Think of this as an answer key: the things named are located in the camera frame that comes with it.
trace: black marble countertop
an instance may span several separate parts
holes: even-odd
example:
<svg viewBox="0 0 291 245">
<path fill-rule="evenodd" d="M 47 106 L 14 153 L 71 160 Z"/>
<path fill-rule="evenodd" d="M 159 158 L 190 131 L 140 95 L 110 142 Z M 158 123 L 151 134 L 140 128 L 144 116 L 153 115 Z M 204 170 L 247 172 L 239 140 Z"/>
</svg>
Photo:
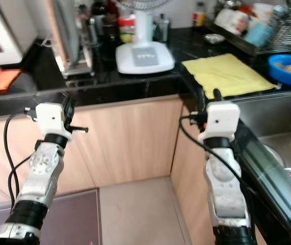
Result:
<svg viewBox="0 0 291 245">
<path fill-rule="evenodd" d="M 202 57 L 231 53 L 254 68 L 272 83 L 269 77 L 268 56 L 250 57 L 228 42 L 207 44 L 203 34 L 207 30 L 190 28 L 173 29 L 168 47 L 176 60 L 171 71 L 150 75 L 123 75 L 117 71 L 114 49 L 99 47 L 93 51 L 95 76 L 76 75 L 65 80 L 59 71 L 52 49 L 34 45 L 20 64 L 22 74 L 6 93 L 0 94 L 0 116 L 35 107 L 42 102 L 60 103 L 67 96 L 77 100 L 77 106 L 179 94 L 181 98 L 194 100 L 201 86 L 181 63 Z M 234 96 L 242 100 L 252 96 L 290 93 L 291 87 L 282 86 L 263 92 Z"/>
</svg>

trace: dark floor mat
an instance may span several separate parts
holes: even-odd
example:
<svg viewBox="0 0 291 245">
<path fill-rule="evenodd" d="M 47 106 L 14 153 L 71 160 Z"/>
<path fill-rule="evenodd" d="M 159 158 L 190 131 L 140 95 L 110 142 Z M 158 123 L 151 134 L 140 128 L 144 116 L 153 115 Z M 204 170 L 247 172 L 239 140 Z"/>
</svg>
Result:
<svg viewBox="0 0 291 245">
<path fill-rule="evenodd" d="M 0 207 L 0 225 L 9 208 Z M 102 245 L 99 190 L 56 198 L 44 219 L 41 245 Z"/>
</svg>

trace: yellow towel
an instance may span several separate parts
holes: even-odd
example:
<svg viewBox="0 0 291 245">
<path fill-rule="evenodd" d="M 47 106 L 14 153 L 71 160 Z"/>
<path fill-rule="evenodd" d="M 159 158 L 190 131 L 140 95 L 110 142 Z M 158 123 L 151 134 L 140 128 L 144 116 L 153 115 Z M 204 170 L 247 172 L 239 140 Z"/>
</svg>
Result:
<svg viewBox="0 0 291 245">
<path fill-rule="evenodd" d="M 182 62 L 195 80 L 203 86 L 209 99 L 218 88 L 222 96 L 240 95 L 274 88 L 253 69 L 239 61 L 232 54 L 200 58 Z"/>
</svg>

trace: tile floor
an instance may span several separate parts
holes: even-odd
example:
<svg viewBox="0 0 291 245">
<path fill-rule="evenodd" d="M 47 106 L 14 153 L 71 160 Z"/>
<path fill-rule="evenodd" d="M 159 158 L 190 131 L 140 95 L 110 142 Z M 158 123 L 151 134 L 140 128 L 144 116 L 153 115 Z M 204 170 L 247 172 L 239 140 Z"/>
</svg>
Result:
<svg viewBox="0 0 291 245">
<path fill-rule="evenodd" d="M 170 177 L 100 188 L 103 245 L 191 245 Z"/>
</svg>

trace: wall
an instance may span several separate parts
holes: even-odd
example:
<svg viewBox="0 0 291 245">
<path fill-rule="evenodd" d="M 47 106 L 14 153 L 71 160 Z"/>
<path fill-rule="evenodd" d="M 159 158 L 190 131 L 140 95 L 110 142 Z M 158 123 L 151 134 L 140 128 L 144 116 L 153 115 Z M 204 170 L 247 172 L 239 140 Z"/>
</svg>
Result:
<svg viewBox="0 0 291 245">
<path fill-rule="evenodd" d="M 26 0 L 31 16 L 38 30 L 39 38 L 44 38 L 50 34 L 50 26 L 46 15 L 46 0 Z M 76 0 L 78 3 L 91 5 L 92 0 Z M 173 28 L 191 26 L 191 16 L 195 9 L 197 0 L 171 0 L 164 6 L 155 9 L 155 15 L 164 13 L 172 20 Z"/>
</svg>

